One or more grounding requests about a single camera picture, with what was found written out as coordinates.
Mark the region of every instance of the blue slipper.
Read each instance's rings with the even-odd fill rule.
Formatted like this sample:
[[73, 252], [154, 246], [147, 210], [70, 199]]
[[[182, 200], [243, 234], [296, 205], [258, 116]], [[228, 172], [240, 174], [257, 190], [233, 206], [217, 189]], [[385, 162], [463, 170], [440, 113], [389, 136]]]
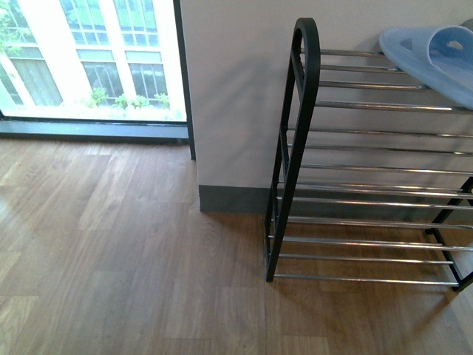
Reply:
[[473, 31], [461, 26], [391, 28], [379, 44], [404, 72], [473, 109]]

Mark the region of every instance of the laminate flooring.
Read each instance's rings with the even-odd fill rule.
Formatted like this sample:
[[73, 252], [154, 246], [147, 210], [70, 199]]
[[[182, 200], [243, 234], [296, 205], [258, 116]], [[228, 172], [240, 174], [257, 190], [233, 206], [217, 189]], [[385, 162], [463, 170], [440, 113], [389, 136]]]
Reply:
[[264, 273], [187, 146], [0, 141], [1, 355], [473, 354], [473, 287]]

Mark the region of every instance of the building window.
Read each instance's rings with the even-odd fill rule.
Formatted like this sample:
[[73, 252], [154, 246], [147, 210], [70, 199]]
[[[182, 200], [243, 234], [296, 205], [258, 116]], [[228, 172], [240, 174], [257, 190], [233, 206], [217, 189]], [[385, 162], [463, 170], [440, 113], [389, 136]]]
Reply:
[[29, 43], [35, 44], [36, 40], [30, 31], [27, 20], [21, 12], [17, 0], [10, 0], [7, 2], [8, 19], [7, 19], [7, 33], [9, 42], [14, 43]]
[[108, 104], [123, 94], [117, 64], [109, 50], [78, 50], [78, 56], [89, 79], [91, 88], [103, 88], [109, 96]]
[[5, 86], [5, 89], [7, 89], [13, 102], [16, 105], [23, 105], [23, 101], [21, 100], [20, 95], [18, 94], [15, 87], [13, 86], [13, 83], [10, 80], [10, 77], [8, 76], [7, 72], [1, 65], [0, 65], [0, 81]]
[[10, 60], [37, 106], [59, 106], [62, 103], [58, 87], [38, 48], [24, 47], [19, 53], [11, 54]]
[[155, 107], [161, 104], [156, 95], [166, 94], [166, 80], [159, 52], [126, 51], [137, 95], [142, 95]]
[[76, 44], [109, 44], [98, 0], [61, 0], [61, 6]]
[[159, 47], [152, 0], [115, 0], [115, 8], [127, 46]]

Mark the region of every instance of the black shoe rack frame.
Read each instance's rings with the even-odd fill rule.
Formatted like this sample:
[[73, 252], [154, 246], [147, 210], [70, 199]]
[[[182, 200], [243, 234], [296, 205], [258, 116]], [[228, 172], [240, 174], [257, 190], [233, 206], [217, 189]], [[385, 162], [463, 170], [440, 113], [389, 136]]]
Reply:
[[[265, 217], [265, 245], [267, 256], [267, 271], [266, 280], [272, 282], [274, 277], [290, 277], [290, 278], [305, 278], [312, 280], [341, 280], [341, 281], [365, 281], [365, 282], [388, 282], [388, 283], [409, 283], [409, 284], [424, 284], [424, 285], [446, 285], [452, 287], [456, 291], [461, 291], [466, 286], [473, 282], [473, 271], [462, 274], [460, 268], [455, 262], [453, 256], [457, 253], [467, 253], [473, 255], [473, 247], [469, 244], [462, 244], [461, 246], [447, 245], [444, 240], [442, 232], [444, 229], [453, 230], [473, 230], [470, 224], [451, 224], [445, 223], [446, 219], [452, 212], [456, 210], [473, 211], [473, 172], [459, 171], [459, 170], [443, 170], [443, 169], [416, 169], [416, 168], [401, 168], [391, 166], [348, 166], [348, 165], [321, 165], [303, 162], [304, 151], [308, 149], [333, 149], [338, 151], [357, 150], [357, 151], [371, 151], [377, 154], [386, 154], [400, 152], [402, 154], [434, 154], [434, 155], [456, 155], [473, 157], [471, 152], [448, 152], [437, 150], [424, 149], [393, 149], [383, 147], [370, 146], [326, 146], [307, 143], [307, 137], [311, 132], [326, 132], [337, 133], [343, 132], [346, 134], [365, 134], [365, 135], [400, 135], [418, 137], [422, 135], [435, 136], [438, 138], [448, 139], [464, 139], [472, 138], [468, 135], [442, 135], [441, 133], [421, 133], [421, 132], [402, 132], [402, 131], [354, 131], [354, 130], [340, 130], [340, 129], [317, 129], [311, 126], [311, 120], [314, 115], [314, 109], [317, 107], [325, 107], [331, 109], [362, 109], [362, 110], [378, 110], [378, 111], [398, 111], [398, 112], [421, 112], [432, 113], [433, 115], [472, 115], [473, 111], [458, 107], [458, 106], [430, 106], [418, 104], [383, 104], [379, 102], [346, 102], [346, 101], [318, 101], [317, 95], [319, 88], [343, 88], [356, 90], [394, 90], [396, 92], [428, 92], [430, 88], [422, 84], [380, 84], [373, 82], [347, 82], [347, 81], [321, 81], [321, 70], [338, 71], [338, 72], [364, 72], [368, 75], [370, 73], [392, 73], [404, 74], [397, 67], [373, 67], [373, 66], [346, 66], [346, 65], [332, 65], [322, 64], [321, 58], [325, 55], [342, 56], [347, 58], [365, 57], [365, 58], [383, 58], [384, 54], [381, 52], [356, 52], [346, 50], [321, 50], [319, 45], [319, 32], [316, 23], [311, 18], [300, 18], [296, 22], [293, 33], [293, 41], [291, 44], [289, 68], [287, 71], [287, 81], [285, 86], [285, 96], [282, 106], [282, 116], [279, 126], [279, 137], [276, 150], [276, 157], [274, 162], [273, 177], [270, 185], [270, 197], [268, 201], [268, 209]], [[299, 107], [297, 108], [297, 117], [295, 126], [291, 126], [291, 106], [293, 105], [293, 93], [297, 89], [299, 97]], [[446, 189], [435, 188], [431, 186], [382, 186], [375, 184], [350, 184], [350, 183], [317, 183], [299, 181], [299, 172], [301, 169], [329, 169], [336, 171], [351, 172], [368, 172], [370, 174], [383, 172], [403, 172], [412, 174], [444, 174], [464, 176], [466, 179], [460, 188]], [[314, 203], [341, 203], [353, 206], [395, 206], [398, 208], [429, 208], [437, 209], [438, 215], [431, 223], [399, 221], [399, 220], [366, 220], [362, 218], [332, 218], [332, 217], [307, 217], [307, 216], [293, 216], [291, 214], [291, 206], [295, 200], [310, 200], [311, 197], [305, 199], [300, 198], [295, 193], [298, 189], [306, 189], [310, 191], [320, 190], [323, 192], [344, 192], [346, 194], [356, 193], [365, 194], [366, 196], [404, 196], [414, 195], [425, 198], [429, 197], [443, 197], [445, 202], [439, 203], [389, 203], [377, 199], [372, 201], [367, 199], [360, 200], [339, 200], [331, 198], [313, 198]], [[396, 242], [375, 242], [367, 240], [344, 240], [344, 239], [324, 239], [318, 237], [294, 237], [286, 235], [287, 225], [289, 223], [309, 223], [309, 224], [323, 224], [334, 226], [362, 226], [362, 227], [379, 227], [379, 228], [399, 228], [399, 229], [422, 229], [426, 234], [432, 235], [435, 238], [433, 243], [396, 243]], [[306, 275], [306, 274], [283, 274], [276, 272], [278, 260], [282, 256], [281, 249], [283, 243], [328, 243], [331, 245], [347, 245], [350, 246], [382, 246], [405, 249], [426, 249], [434, 250], [443, 255], [445, 260], [428, 261], [428, 260], [411, 260], [415, 264], [432, 263], [439, 264], [451, 270], [453, 277], [448, 281], [423, 281], [423, 280], [390, 280], [390, 279], [370, 279], [362, 277], [338, 277], [338, 276], [321, 276], [321, 275]], [[317, 256], [307, 255], [290, 255], [285, 254], [284, 257], [294, 259], [317, 259]], [[329, 260], [330, 256], [323, 256], [322, 259]], [[335, 257], [334, 260], [343, 260], [343, 258]], [[367, 261], [373, 263], [376, 260], [370, 258], [357, 258], [357, 261]], [[408, 261], [408, 260], [388, 260], [388, 261]]]

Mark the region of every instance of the window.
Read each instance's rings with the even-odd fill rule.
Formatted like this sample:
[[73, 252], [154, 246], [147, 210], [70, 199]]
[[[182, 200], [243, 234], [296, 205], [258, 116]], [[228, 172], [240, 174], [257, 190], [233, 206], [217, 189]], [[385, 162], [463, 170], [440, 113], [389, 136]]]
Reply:
[[75, 43], [109, 44], [98, 0], [61, 0], [61, 6]]
[[8, 91], [8, 93], [10, 94], [10, 97], [12, 98], [13, 102], [17, 105], [23, 105], [23, 101], [21, 100], [20, 95], [18, 94], [15, 87], [13, 86], [13, 83], [10, 80], [10, 77], [8, 76], [7, 72], [1, 65], [0, 65], [0, 81], [5, 86], [5, 89]]
[[10, 57], [36, 105], [58, 106], [62, 103], [61, 94], [38, 48], [25, 47]]
[[152, 0], [115, 0], [115, 7], [127, 46], [159, 47]]
[[35, 44], [36, 40], [28, 27], [27, 20], [24, 18], [17, 0], [10, 0], [7, 6], [9, 14], [7, 20], [8, 39], [13, 43], [31, 43]]
[[0, 0], [2, 14], [7, 115], [186, 120], [171, 0]]

